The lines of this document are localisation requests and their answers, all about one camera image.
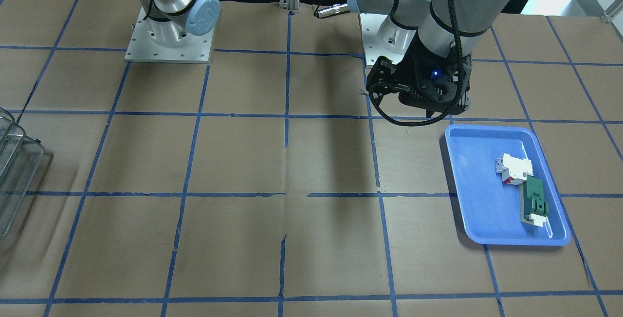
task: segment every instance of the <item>plastic tray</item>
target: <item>plastic tray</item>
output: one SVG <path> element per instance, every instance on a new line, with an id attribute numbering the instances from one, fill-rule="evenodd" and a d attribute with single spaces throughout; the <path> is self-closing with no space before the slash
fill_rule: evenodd
<path id="1" fill-rule="evenodd" d="M 24 137 L 6 176 L 0 180 L 0 240 L 11 228 L 43 155 L 40 143 Z"/>
<path id="2" fill-rule="evenodd" d="M 563 246 L 569 224 L 536 135 L 524 128 L 451 125 L 445 139 L 457 187 L 465 233 L 480 244 Z M 543 180 L 550 214 L 545 226 L 520 219 L 520 187 L 503 184 L 495 161 L 503 153 L 532 161 Z"/>
<path id="3" fill-rule="evenodd" d="M 24 140 L 24 129 L 18 125 L 13 125 L 11 130 L 0 140 L 0 182 L 4 174 L 9 169 L 9 165 L 16 155 L 16 152 Z"/>

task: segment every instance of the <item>wire basket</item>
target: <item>wire basket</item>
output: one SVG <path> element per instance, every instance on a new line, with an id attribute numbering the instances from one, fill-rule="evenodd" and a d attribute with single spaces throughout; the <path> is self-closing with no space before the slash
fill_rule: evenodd
<path id="1" fill-rule="evenodd" d="M 11 127 L 15 124 L 13 115 L 0 108 L 0 142 L 4 140 Z"/>
<path id="2" fill-rule="evenodd" d="M 24 136 L 4 177 L 0 179 L 0 240 L 13 225 L 43 155 L 43 146 L 37 140 Z"/>
<path id="3" fill-rule="evenodd" d="M 24 140 L 24 129 L 18 125 L 13 125 L 4 139 L 0 141 L 0 180 L 9 169 L 9 165 L 17 154 L 17 151 Z"/>

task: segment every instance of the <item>blue tray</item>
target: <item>blue tray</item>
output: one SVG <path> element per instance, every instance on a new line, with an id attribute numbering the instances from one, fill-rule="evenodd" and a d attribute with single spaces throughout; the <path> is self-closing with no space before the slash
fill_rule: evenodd
<path id="1" fill-rule="evenodd" d="M 445 139 L 467 235 L 480 244 L 563 246 L 570 240 L 560 198 L 536 135 L 524 128 L 450 125 Z M 495 161 L 503 153 L 532 161 L 550 214 L 545 226 L 520 218 L 520 187 L 503 184 Z"/>

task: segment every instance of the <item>blue tape line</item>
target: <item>blue tape line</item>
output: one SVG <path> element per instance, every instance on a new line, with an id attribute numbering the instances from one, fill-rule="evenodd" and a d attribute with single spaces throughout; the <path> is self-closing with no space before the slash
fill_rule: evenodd
<path id="1" fill-rule="evenodd" d="M 288 33 L 287 33 L 287 55 L 285 63 L 285 129 L 283 132 L 283 146 L 288 147 L 290 143 L 290 50 L 292 48 L 292 16 L 294 12 L 288 13 Z"/>
<path id="2" fill-rule="evenodd" d="M 225 198 L 233 198 L 233 197 L 272 197 L 274 195 L 286 195 L 286 193 L 186 193 L 188 197 L 225 197 Z"/>
<path id="3" fill-rule="evenodd" d="M 43 197 L 74 197 L 86 195 L 87 197 L 182 197 L 182 193 L 140 193 L 134 191 L 29 191 L 26 195 L 40 195 Z M 286 193 L 192 193 L 187 192 L 187 197 L 273 197 L 274 195 L 286 195 Z"/>
<path id="4" fill-rule="evenodd" d="M 162 298 L 67 298 L 54 299 L 53 304 L 147 304 L 162 303 Z"/>
<path id="5" fill-rule="evenodd" d="M 623 290 L 599 290 L 601 295 L 623 295 Z"/>
<path id="6" fill-rule="evenodd" d="M 593 290 L 559 290 L 559 291 L 518 291 L 501 293 L 505 298 L 518 297 L 579 297 L 582 295 L 595 295 Z"/>
<path id="7" fill-rule="evenodd" d="M 366 76 L 366 58 L 361 57 L 361 66 L 363 69 L 363 88 L 366 88 L 367 85 L 367 76 Z M 372 121 L 372 107 L 370 104 L 370 99 L 366 99 L 366 109 L 367 109 L 367 123 L 370 129 L 370 142 L 372 144 L 372 161 L 374 162 L 374 179 L 376 180 L 376 187 L 381 187 L 381 175 L 379 173 L 379 160 L 376 153 L 376 138 L 374 137 L 374 122 Z"/>
<path id="8" fill-rule="evenodd" d="M 225 113 L 225 112 L 203 112 L 201 116 L 204 117 L 267 117 L 274 119 L 283 119 L 287 115 L 281 113 Z"/>
<path id="9" fill-rule="evenodd" d="M 290 52 L 292 55 L 303 55 L 303 56 L 349 56 L 356 57 L 357 59 L 364 58 L 363 53 L 310 53 L 310 52 Z"/>
<path id="10" fill-rule="evenodd" d="M 81 48 L 81 47 L 58 47 L 60 51 L 103 51 L 103 52 L 125 52 L 127 48 Z"/>
<path id="11" fill-rule="evenodd" d="M 81 191 L 27 191 L 26 195 L 40 195 L 43 197 L 75 197 L 80 196 Z"/>
<path id="12" fill-rule="evenodd" d="M 563 193 L 561 198 L 623 198 L 623 194 L 584 194 L 584 193 Z"/>
<path id="13" fill-rule="evenodd" d="M 456 197 L 455 193 L 383 193 L 378 191 L 376 193 L 309 193 L 307 197 L 384 197 L 384 198 L 450 198 Z"/>
<path id="14" fill-rule="evenodd" d="M 424 299 L 483 299 L 494 298 L 495 293 L 456 293 L 456 294 L 402 294 L 396 295 L 398 300 L 424 300 Z"/>
<path id="15" fill-rule="evenodd" d="M 290 46 L 288 45 L 288 49 L 286 51 L 256 51 L 253 49 L 214 49 L 215 52 L 223 52 L 223 53 L 247 53 L 247 54 L 276 54 L 276 55 L 287 55 L 288 53 L 291 55 L 301 55 L 301 56 L 351 56 L 356 58 L 361 58 L 364 56 L 362 53 L 312 53 L 312 52 L 293 52 L 290 50 Z"/>
<path id="16" fill-rule="evenodd" d="M 456 117 L 453 116 L 454 121 L 483 121 L 483 122 L 527 122 L 527 119 L 492 119 L 488 117 Z"/>
<path id="17" fill-rule="evenodd" d="M 194 112 L 117 111 L 115 115 L 196 116 Z"/>
<path id="18" fill-rule="evenodd" d="M 562 202 L 560 202 L 560 204 L 562 205 L 563 208 L 563 213 L 565 214 L 565 218 L 567 219 L 567 223 L 569 224 L 569 230 L 571 232 L 571 235 L 573 237 L 573 241 L 576 244 L 576 247 L 578 248 L 578 253 L 580 254 L 580 258 L 582 259 L 582 262 L 585 266 L 585 270 L 586 270 L 586 274 L 589 277 L 590 280 L 590 284 L 592 285 L 592 289 L 595 293 L 595 295 L 597 295 L 597 300 L 599 302 L 599 306 L 601 307 L 601 311 L 604 314 L 604 317 L 608 317 L 608 312 L 605 310 L 605 305 L 604 305 L 604 300 L 601 299 L 601 295 L 599 294 L 599 288 L 597 287 L 597 283 L 595 282 L 595 278 L 592 275 L 592 271 L 590 270 L 589 264 L 588 264 L 588 260 L 586 259 L 586 256 L 584 254 L 584 251 L 582 250 L 582 246 L 580 246 L 580 241 L 578 239 L 578 235 L 576 235 L 576 230 L 573 228 L 573 224 L 571 223 L 571 219 L 569 217 L 569 213 L 567 212 L 567 207 L 565 206 L 565 204 Z"/>
<path id="19" fill-rule="evenodd" d="M 9 110 L 9 112 L 21 112 L 22 110 Z M 85 110 L 34 110 L 28 109 L 24 113 L 59 113 L 63 115 L 108 115 L 110 111 L 85 111 Z"/>
<path id="20" fill-rule="evenodd" d="M 38 49 L 49 51 L 53 47 L 34 47 L 34 46 L 0 46 L 0 49 Z"/>
<path id="21" fill-rule="evenodd" d="M 310 295 L 302 297 L 290 297 L 285 301 L 359 301 L 359 300 L 388 300 L 389 295 Z"/>
<path id="22" fill-rule="evenodd" d="M 18 109 L 8 109 L 10 113 L 20 113 L 21 110 Z M 87 110 L 35 110 L 35 109 L 27 109 L 24 113 L 59 113 L 59 114 L 73 114 L 73 115 L 108 115 L 108 111 L 87 111 Z M 167 111 L 115 111 L 115 115 L 153 115 L 153 116 L 196 116 L 194 112 L 167 112 Z M 234 112 L 203 112 L 201 113 L 203 117 L 263 117 L 270 119 L 283 119 L 287 117 L 288 119 L 354 119 L 354 120 L 365 120 L 370 119 L 368 116 L 364 115 L 302 115 L 302 114 L 280 114 L 280 113 L 234 113 Z M 425 120 L 425 117 L 417 117 L 417 116 L 396 116 L 397 119 L 403 120 Z M 372 116 L 371 119 L 374 120 L 382 120 L 381 116 Z M 455 117 L 453 116 L 455 122 L 457 121 L 474 121 L 474 122 L 528 122 L 527 119 L 496 119 L 492 117 Z M 617 120 L 603 120 L 603 121 L 594 121 L 594 120 L 542 120 L 542 119 L 531 119 L 532 122 L 543 122 L 546 124 L 615 124 L 620 125 L 623 124 L 623 121 Z"/>
<path id="23" fill-rule="evenodd" d="M 576 66 L 623 66 L 623 64 L 608 64 L 603 62 L 573 62 Z"/>
<path id="24" fill-rule="evenodd" d="M 391 251 L 389 250 L 389 235 L 387 234 L 387 217 L 385 217 L 385 202 L 379 196 L 379 208 L 381 210 L 381 226 L 383 227 L 383 242 L 385 244 L 385 261 L 387 262 L 387 277 L 389 279 L 389 299 L 393 317 L 398 317 L 398 304 L 396 303 L 396 288 L 394 287 L 394 270 L 391 264 Z"/>
<path id="25" fill-rule="evenodd" d="M 56 37 L 56 41 L 54 42 L 54 46 L 50 50 L 50 53 L 47 56 L 47 60 L 45 60 L 45 64 L 44 64 L 43 68 L 41 69 L 41 71 L 39 72 L 39 75 L 37 76 L 37 80 L 35 80 L 35 83 L 33 85 L 33 89 L 31 89 L 31 92 L 28 95 L 28 99 L 26 100 L 26 102 L 24 104 L 24 109 L 25 109 L 25 107 L 28 106 L 28 104 L 31 101 L 31 99 L 33 99 L 35 91 L 37 91 L 37 88 L 38 88 L 39 84 L 41 83 L 41 79 L 43 78 L 43 75 L 45 74 L 45 71 L 47 70 L 47 67 L 50 65 L 50 62 L 52 61 L 52 57 L 54 55 L 56 47 L 58 47 L 58 43 L 60 42 L 60 39 L 63 37 L 63 34 L 65 33 L 65 29 L 67 28 L 67 24 L 69 24 L 69 20 L 72 18 L 73 11 L 76 9 L 76 5 L 77 4 L 78 4 L 78 0 L 74 0 L 72 8 L 69 11 L 69 14 L 67 15 L 67 19 L 65 19 L 65 23 L 63 24 L 63 27 L 60 29 L 60 33 L 58 34 L 58 37 Z M 21 118 L 22 118 L 22 114 L 21 114 L 21 111 L 20 111 L 20 115 L 18 116 L 18 119 L 16 120 L 16 124 L 19 123 Z"/>
<path id="26" fill-rule="evenodd" d="M 573 63 L 573 60 L 571 60 L 571 57 L 569 55 L 569 53 L 567 52 L 567 49 L 565 48 L 565 45 L 563 44 L 562 40 L 560 39 L 560 36 L 558 36 L 558 32 L 556 32 L 556 28 L 554 28 L 554 24 L 552 24 L 549 16 L 545 17 L 547 19 L 548 24 L 550 24 L 550 28 L 552 30 L 552 32 L 554 32 L 554 35 L 556 36 L 556 39 L 558 40 L 558 44 L 560 44 L 560 47 L 563 49 L 563 52 L 565 53 L 565 56 L 567 56 L 567 60 L 569 60 L 569 63 L 571 64 L 582 88 L 585 91 L 586 97 L 589 99 L 590 104 L 592 105 L 592 108 L 594 109 L 595 113 L 597 114 L 598 118 L 600 121 L 603 121 L 603 118 L 601 118 L 601 114 L 599 113 L 597 106 L 595 105 L 594 101 L 592 100 L 592 97 L 590 97 L 590 94 L 588 93 L 588 90 L 586 89 L 586 86 L 582 80 L 582 77 L 579 75 L 578 73 L 578 68 L 576 68 L 575 64 Z M 616 142 L 614 142 L 614 139 L 612 138 L 612 135 L 610 135 L 610 130 L 608 130 L 608 127 L 605 124 L 602 124 L 603 128 L 605 129 L 605 132 L 607 133 L 608 137 L 610 138 L 610 141 L 612 142 L 614 149 L 616 149 L 617 153 L 619 154 L 619 158 L 621 160 L 623 160 L 623 155 L 621 155 L 621 151 L 619 150 Z M 567 218 L 567 222 L 569 223 L 569 230 L 573 236 L 573 240 L 576 244 L 576 247 L 578 248 L 578 252 L 580 254 L 580 257 L 582 258 L 582 262 L 585 266 L 585 270 L 586 273 L 589 277 L 590 280 L 590 284 L 592 284 L 592 288 L 593 290 L 596 292 L 597 295 L 597 300 L 599 302 L 599 306 L 601 307 L 601 311 L 603 312 L 605 317 L 608 317 L 608 312 L 605 309 L 605 304 L 603 299 L 601 299 L 601 295 L 599 294 L 599 288 L 597 287 L 597 283 L 595 282 L 594 276 L 592 275 L 592 271 L 590 270 L 588 261 L 586 259 L 586 256 L 584 254 L 584 251 L 582 250 L 582 247 L 580 246 L 580 242 L 578 239 L 578 236 L 576 235 L 576 231 L 573 228 L 573 225 L 570 221 L 570 217 L 569 217 L 569 213 L 567 212 L 567 207 L 565 206 L 565 204 L 561 201 L 561 205 L 563 208 L 563 212 L 565 213 L 565 217 Z"/>
<path id="27" fill-rule="evenodd" d="M 273 303 L 279 297 L 169 298 L 168 303 Z"/>
<path id="28" fill-rule="evenodd" d="M 617 143 L 614 140 L 614 138 L 612 137 L 612 134 L 610 134 L 610 130 L 608 129 L 608 126 L 606 126 L 606 124 L 603 123 L 604 119 L 601 117 L 601 114 L 599 113 L 599 110 L 597 109 L 597 106 L 595 105 L 594 100 L 592 100 L 592 97 L 590 97 L 590 94 L 588 93 L 588 89 L 586 88 L 586 84 L 584 83 L 584 80 L 582 80 L 582 77 L 580 76 L 580 73 L 578 72 L 578 68 L 576 68 L 575 64 L 573 63 L 573 60 L 571 60 L 571 57 L 570 57 L 569 53 L 567 52 L 567 48 L 565 48 L 565 45 L 563 44 L 562 40 L 558 36 L 558 33 L 556 32 L 556 29 L 554 28 L 554 24 L 551 23 L 551 20 L 550 20 L 549 16 L 546 16 L 545 18 L 547 19 L 547 22 L 550 24 L 550 28 L 554 32 L 554 35 L 556 36 L 556 39 L 558 40 L 558 43 L 560 44 L 560 47 L 563 48 L 563 52 L 565 52 L 565 56 L 567 56 L 567 60 L 569 60 L 569 63 L 571 64 L 571 67 L 573 68 L 573 71 L 576 73 L 576 77 L 578 78 L 578 81 L 580 82 L 580 84 L 582 86 L 582 89 L 584 89 L 586 97 L 588 98 L 588 100 L 590 102 L 590 105 L 592 106 L 593 110 L 597 114 L 597 117 L 599 118 L 599 120 L 602 122 L 602 126 L 603 126 L 606 134 L 608 135 L 608 138 L 610 139 L 610 142 L 612 142 L 612 145 L 614 146 L 614 149 L 616 150 L 617 154 L 619 155 L 619 159 L 621 159 L 621 161 L 623 161 L 623 154 L 621 154 L 621 150 L 619 149 L 619 146 L 617 146 Z"/>
<path id="29" fill-rule="evenodd" d="M 600 295 L 620 296 L 623 290 L 599 290 Z M 554 291 L 510 291 L 500 293 L 503 298 L 518 297 L 578 297 L 594 296 L 594 290 L 554 290 Z M 477 299 L 495 298 L 495 293 L 445 293 L 445 294 L 398 294 L 396 300 L 428 299 Z M 335 295 L 301 296 L 284 298 L 284 301 L 361 301 L 389 300 L 390 295 Z M 168 303 L 269 303 L 278 302 L 280 297 L 178 297 L 169 298 Z M 0 299 L 0 304 L 45 304 L 49 299 Z M 53 304 L 142 304 L 163 303 L 164 298 L 55 298 Z"/>
<path id="30" fill-rule="evenodd" d="M 121 95 L 121 92 L 123 90 L 123 85 L 125 84 L 125 80 L 128 76 L 128 72 L 129 72 L 129 66 L 130 63 L 128 62 L 125 66 L 125 70 L 123 71 L 123 76 L 121 79 L 121 82 L 119 84 L 119 88 L 117 89 L 117 93 L 115 96 L 115 100 L 113 101 L 113 106 L 110 109 L 110 113 L 109 113 L 109 117 L 107 119 L 107 123 L 106 126 L 104 126 L 104 131 L 102 132 L 102 137 L 100 138 L 100 144 L 97 147 L 97 151 L 95 153 L 95 158 L 93 159 L 93 163 L 91 164 L 91 169 L 89 170 L 89 176 L 87 177 L 87 181 L 84 185 L 84 191 L 83 191 L 83 195 L 80 198 L 80 203 L 78 203 L 78 209 L 76 209 L 76 215 L 73 218 L 73 223 L 72 223 L 72 227 L 71 230 L 69 231 L 69 237 L 67 238 L 67 244 L 65 245 L 65 250 L 63 251 L 63 256 L 60 259 L 60 264 L 58 265 L 58 271 L 56 271 L 56 277 L 54 279 L 54 283 L 52 285 L 52 289 L 50 291 L 50 297 L 49 297 L 49 301 L 47 302 L 47 304 L 45 305 L 45 311 L 43 314 L 43 317 L 48 317 L 50 314 L 50 309 L 52 307 L 52 303 L 54 300 L 54 297 L 56 296 L 56 290 L 58 289 L 58 283 L 60 282 L 60 277 L 63 274 L 63 270 L 65 268 L 65 264 L 67 263 L 67 256 L 69 255 L 69 250 L 72 246 L 73 243 L 73 237 L 75 235 L 76 232 L 76 227 L 78 226 L 78 220 L 80 220 L 80 214 L 82 213 L 82 208 L 84 207 L 84 202 L 85 199 L 87 198 L 86 193 L 89 191 L 89 187 L 91 186 L 91 181 L 93 179 L 93 174 L 95 173 L 95 168 L 97 166 L 97 162 L 100 159 L 100 155 L 102 155 L 102 148 L 104 146 L 104 142 L 106 140 L 106 136 L 109 133 L 109 128 L 110 128 L 110 123 L 111 120 L 114 116 L 113 112 L 116 109 L 117 103 L 119 102 L 119 97 Z"/>
<path id="31" fill-rule="evenodd" d="M 482 245 L 485 250 L 485 257 L 487 257 L 487 265 L 489 266 L 489 272 L 491 273 L 491 282 L 494 285 L 495 299 L 498 301 L 498 309 L 500 310 L 501 317 L 505 317 L 504 306 L 502 304 L 502 297 L 500 295 L 500 287 L 498 286 L 498 279 L 495 277 L 494 262 L 491 260 L 491 253 L 489 252 L 489 246 L 487 244 Z"/>
<path id="32" fill-rule="evenodd" d="M 50 299 L 0 299 L 0 304 L 45 304 Z"/>
<path id="33" fill-rule="evenodd" d="M 184 186 L 182 189 L 182 199 L 180 199 L 180 217 L 178 219 L 178 225 L 175 231 L 175 239 L 173 240 L 173 250 L 171 251 L 171 262 L 169 264 L 169 273 L 166 278 L 166 286 L 165 286 L 165 301 L 162 303 L 161 317 L 166 316 L 167 309 L 167 301 L 169 300 L 169 293 L 171 293 L 171 284 L 173 282 L 173 272 L 175 270 L 175 262 L 178 257 L 178 247 L 180 246 L 180 235 L 182 231 L 182 223 L 184 222 L 184 209 L 185 202 L 188 193 L 188 184 L 191 179 L 191 172 L 193 171 L 193 160 L 195 148 L 197 145 L 197 136 L 199 135 L 199 127 L 201 124 L 201 112 L 203 110 L 203 104 L 205 100 L 205 92 L 207 91 L 207 82 L 210 76 L 210 66 L 205 68 L 205 76 L 203 80 L 203 88 L 201 89 L 201 97 L 199 101 L 199 107 L 197 108 L 195 126 L 193 130 L 193 140 L 191 142 L 191 150 L 188 155 L 188 166 L 186 168 L 186 175 L 184 177 Z"/>
<path id="34" fill-rule="evenodd" d="M 513 62 L 518 64 L 569 65 L 568 62 L 563 61 L 507 60 L 507 62 Z"/>
<path id="35" fill-rule="evenodd" d="M 361 66 L 363 71 L 363 87 L 367 85 L 366 76 L 366 59 L 361 56 Z M 385 217 L 385 203 L 381 195 L 381 176 L 379 173 L 379 162 L 376 153 L 376 139 L 374 138 L 374 123 L 372 120 L 372 108 L 370 99 L 366 99 L 367 123 L 370 129 L 370 142 L 372 146 L 372 161 L 374 162 L 374 177 L 376 180 L 376 188 L 379 189 L 377 196 L 379 199 L 379 209 L 381 212 L 381 226 L 383 228 L 383 242 L 385 244 L 385 262 L 387 263 L 387 279 L 389 280 L 389 299 L 391 300 L 392 316 L 398 317 L 398 304 L 396 303 L 396 288 L 394 287 L 394 270 L 391 264 L 391 252 L 389 250 L 389 235 L 387 234 L 387 218 Z"/>
<path id="36" fill-rule="evenodd" d="M 508 75 L 510 76 L 510 80 L 511 80 L 511 82 L 513 84 L 514 92 L 517 93 L 517 97 L 519 98 L 519 102 L 521 104 L 521 108 L 523 109 L 523 114 L 526 116 L 526 119 L 528 120 L 528 124 L 530 125 L 530 129 L 532 130 L 532 132 L 534 132 L 534 124 L 532 124 L 532 121 L 530 119 L 530 115 L 528 113 L 528 109 L 526 108 L 526 104 L 523 102 L 523 99 L 521 98 L 521 93 L 519 92 L 519 87 L 517 86 L 517 82 L 514 80 L 514 76 L 513 76 L 513 73 L 511 71 L 511 69 L 510 69 L 510 65 L 508 65 L 507 58 L 504 55 L 504 51 L 502 50 L 502 46 L 500 44 L 500 40 L 498 40 L 498 36 L 495 34 L 495 30 L 494 30 L 493 26 L 491 26 L 491 33 L 492 33 L 492 35 L 494 35 L 495 43 L 498 46 L 498 50 L 500 51 L 500 55 L 502 57 L 502 60 L 504 60 L 504 65 L 507 68 Z"/>
<path id="37" fill-rule="evenodd" d="M 287 235 L 283 237 L 280 246 L 281 260 L 279 260 L 279 306 L 277 315 L 283 317 L 283 286 L 285 282 L 285 239 Z"/>
<path id="38" fill-rule="evenodd" d="M 504 60 L 500 59 L 472 59 L 475 62 L 504 62 Z"/>

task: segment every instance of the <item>white block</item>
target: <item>white block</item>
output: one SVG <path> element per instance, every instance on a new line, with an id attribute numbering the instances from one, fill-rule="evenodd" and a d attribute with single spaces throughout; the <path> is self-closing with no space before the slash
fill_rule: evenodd
<path id="1" fill-rule="evenodd" d="M 495 171 L 502 174 L 503 183 L 518 186 L 526 181 L 527 176 L 533 175 L 532 161 L 504 153 L 496 160 Z"/>
<path id="2" fill-rule="evenodd" d="M 547 221 L 547 217 L 536 215 L 534 213 L 530 213 L 530 215 L 528 215 L 528 219 L 532 221 L 533 225 L 539 226 L 539 227 L 543 227 L 543 225 L 545 224 L 545 221 Z"/>

